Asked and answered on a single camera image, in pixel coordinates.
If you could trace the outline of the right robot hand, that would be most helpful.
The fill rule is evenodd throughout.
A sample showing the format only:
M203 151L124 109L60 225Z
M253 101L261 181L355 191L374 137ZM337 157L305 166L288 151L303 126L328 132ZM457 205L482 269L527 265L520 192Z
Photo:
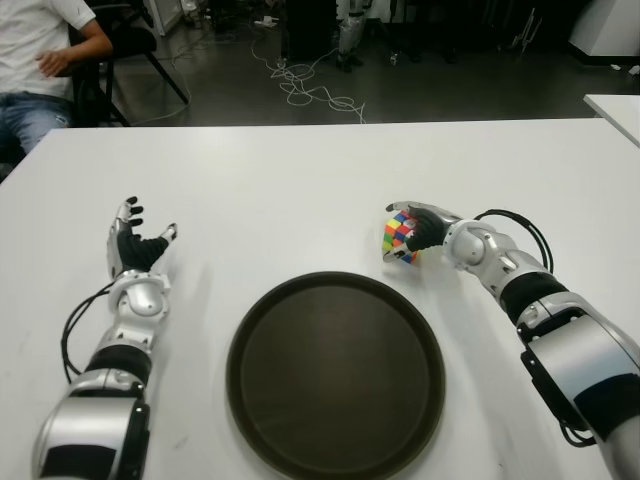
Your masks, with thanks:
M385 210L406 212L414 223L411 234L406 234L399 245L383 253L383 261L387 263L401 260L417 251L442 246L448 230L462 220L446 209L416 201L394 202L387 205Z

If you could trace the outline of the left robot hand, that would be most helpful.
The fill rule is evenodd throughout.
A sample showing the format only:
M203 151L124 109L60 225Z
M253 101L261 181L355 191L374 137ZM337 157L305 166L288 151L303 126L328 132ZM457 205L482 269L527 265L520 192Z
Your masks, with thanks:
M176 223L169 224L154 238L143 238L134 231L143 224L144 207L138 197L122 202L109 228L107 238L108 272L112 279L128 271L149 272L178 236Z

